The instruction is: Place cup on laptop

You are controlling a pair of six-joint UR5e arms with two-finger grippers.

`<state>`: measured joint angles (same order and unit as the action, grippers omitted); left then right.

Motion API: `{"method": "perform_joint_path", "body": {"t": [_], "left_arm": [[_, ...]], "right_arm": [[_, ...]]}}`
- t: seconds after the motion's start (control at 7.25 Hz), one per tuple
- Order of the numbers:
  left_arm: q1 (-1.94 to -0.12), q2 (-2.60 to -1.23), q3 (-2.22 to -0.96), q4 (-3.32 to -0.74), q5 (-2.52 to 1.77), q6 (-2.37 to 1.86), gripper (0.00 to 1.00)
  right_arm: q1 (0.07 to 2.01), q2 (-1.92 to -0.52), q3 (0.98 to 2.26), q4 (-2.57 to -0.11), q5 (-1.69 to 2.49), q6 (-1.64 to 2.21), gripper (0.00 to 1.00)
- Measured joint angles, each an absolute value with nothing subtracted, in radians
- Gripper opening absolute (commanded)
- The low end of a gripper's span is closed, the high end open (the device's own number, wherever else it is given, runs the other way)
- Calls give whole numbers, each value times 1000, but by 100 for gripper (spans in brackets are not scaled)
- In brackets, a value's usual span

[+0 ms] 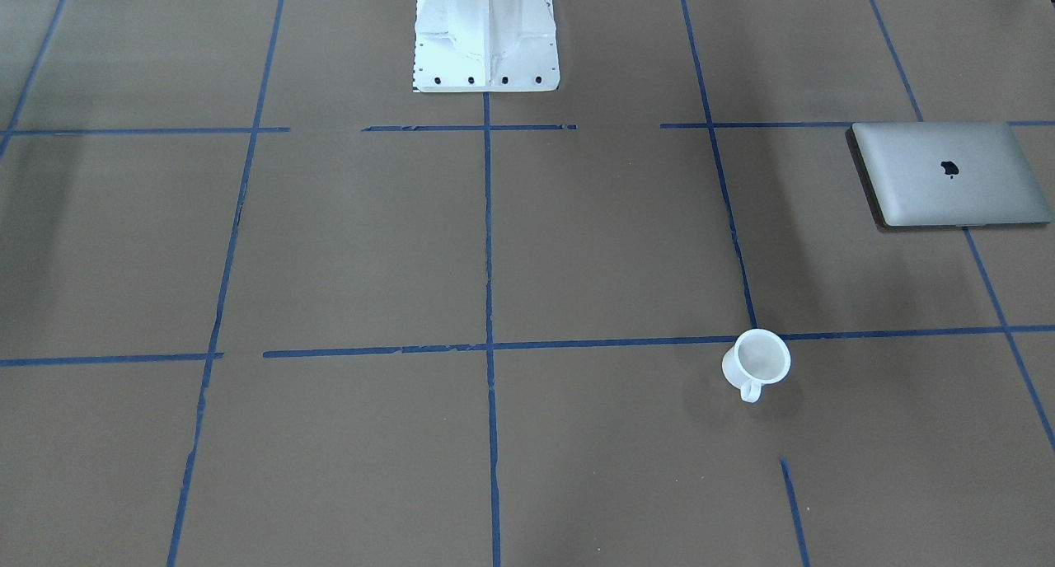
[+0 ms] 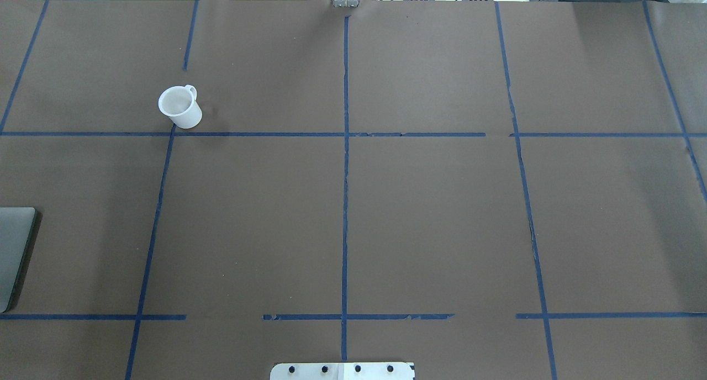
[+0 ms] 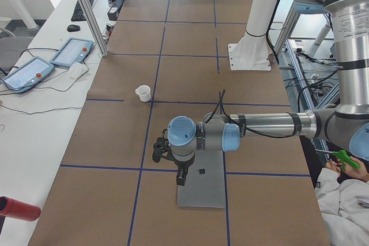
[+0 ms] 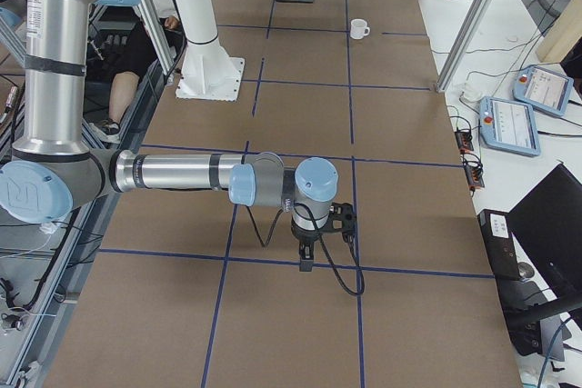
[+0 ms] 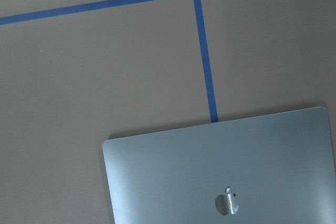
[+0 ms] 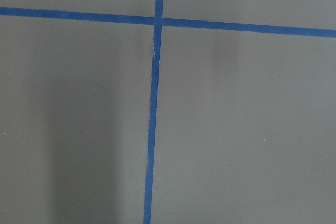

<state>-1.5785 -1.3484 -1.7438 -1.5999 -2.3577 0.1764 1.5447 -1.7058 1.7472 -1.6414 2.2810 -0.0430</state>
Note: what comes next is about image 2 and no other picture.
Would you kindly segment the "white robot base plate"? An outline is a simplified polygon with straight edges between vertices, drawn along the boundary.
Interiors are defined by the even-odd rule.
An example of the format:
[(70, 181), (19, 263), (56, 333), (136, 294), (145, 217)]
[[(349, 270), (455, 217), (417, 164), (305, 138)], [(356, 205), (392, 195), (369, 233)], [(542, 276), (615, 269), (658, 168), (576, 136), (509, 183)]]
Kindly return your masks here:
[(408, 362), (316, 362), (274, 365), (270, 379), (415, 379)]

